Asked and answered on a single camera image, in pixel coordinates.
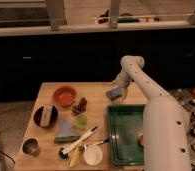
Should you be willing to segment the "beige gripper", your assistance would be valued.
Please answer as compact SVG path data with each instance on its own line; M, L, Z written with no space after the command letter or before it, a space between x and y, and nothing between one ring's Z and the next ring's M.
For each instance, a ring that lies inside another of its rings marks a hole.
M122 76L118 74L117 77L112 81L113 84L116 84L121 88L122 100L125 100L128 95L128 86L130 85L131 79L128 76Z

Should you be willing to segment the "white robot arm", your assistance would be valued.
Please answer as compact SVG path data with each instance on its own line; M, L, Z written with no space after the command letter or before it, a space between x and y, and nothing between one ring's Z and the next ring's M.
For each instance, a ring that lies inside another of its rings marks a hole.
M142 71L141 56L121 58L121 71L113 81L125 99L134 81L147 98L143 112L145 171L191 171L187 143L187 111L150 76Z

